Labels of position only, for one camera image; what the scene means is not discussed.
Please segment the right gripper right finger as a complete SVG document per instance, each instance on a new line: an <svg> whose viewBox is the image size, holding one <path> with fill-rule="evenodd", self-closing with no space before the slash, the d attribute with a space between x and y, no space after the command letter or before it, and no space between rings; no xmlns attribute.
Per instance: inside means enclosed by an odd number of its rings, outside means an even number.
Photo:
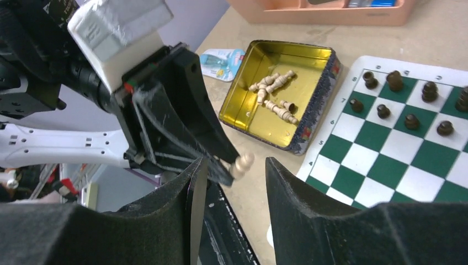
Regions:
<svg viewBox="0 0 468 265"><path fill-rule="evenodd" d="M277 264L466 264L466 203L360 210L298 179L276 158L265 178Z"/></svg>

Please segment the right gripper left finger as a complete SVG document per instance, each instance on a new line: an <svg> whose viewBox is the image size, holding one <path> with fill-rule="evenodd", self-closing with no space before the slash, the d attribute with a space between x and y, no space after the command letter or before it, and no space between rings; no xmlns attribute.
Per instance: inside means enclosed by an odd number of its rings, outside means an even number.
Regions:
<svg viewBox="0 0 468 265"><path fill-rule="evenodd" d="M198 158L116 212L78 204L1 205L2 264L196 264L208 177Z"/></svg>

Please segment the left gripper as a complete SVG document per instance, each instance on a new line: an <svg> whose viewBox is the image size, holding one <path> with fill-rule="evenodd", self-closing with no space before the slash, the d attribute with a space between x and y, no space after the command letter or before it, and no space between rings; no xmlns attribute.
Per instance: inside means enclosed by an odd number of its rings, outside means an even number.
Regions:
<svg viewBox="0 0 468 265"><path fill-rule="evenodd" d="M123 159L130 165L155 165L154 151L163 135L189 157L206 158L209 179L230 187L234 178L221 161L233 163L239 153L210 102L199 56L186 48L176 55L172 96L161 84L144 89L171 51L172 46L162 45L133 66L124 52L95 65L81 55L67 63L67 84L116 117L127 143Z"/></svg>

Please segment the white chess piece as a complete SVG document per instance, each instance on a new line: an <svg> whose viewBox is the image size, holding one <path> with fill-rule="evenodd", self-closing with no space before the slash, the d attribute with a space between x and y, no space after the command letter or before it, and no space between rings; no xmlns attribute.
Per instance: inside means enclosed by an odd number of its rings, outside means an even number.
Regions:
<svg viewBox="0 0 468 265"><path fill-rule="evenodd" d="M241 179L251 169L255 156L253 153L245 153L236 158L229 167L229 173L234 179Z"/></svg>

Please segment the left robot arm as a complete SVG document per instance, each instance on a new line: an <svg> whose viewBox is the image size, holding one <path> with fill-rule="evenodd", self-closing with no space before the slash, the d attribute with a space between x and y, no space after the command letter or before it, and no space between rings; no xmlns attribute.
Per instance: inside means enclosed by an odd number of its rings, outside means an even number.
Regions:
<svg viewBox="0 0 468 265"><path fill-rule="evenodd" d="M107 164L183 172L202 157L231 186L239 153L216 117L199 56L158 33L165 1L2 1L1 115L63 110L68 87L116 117L114 131L26 128L1 122L1 167Z"/></svg>

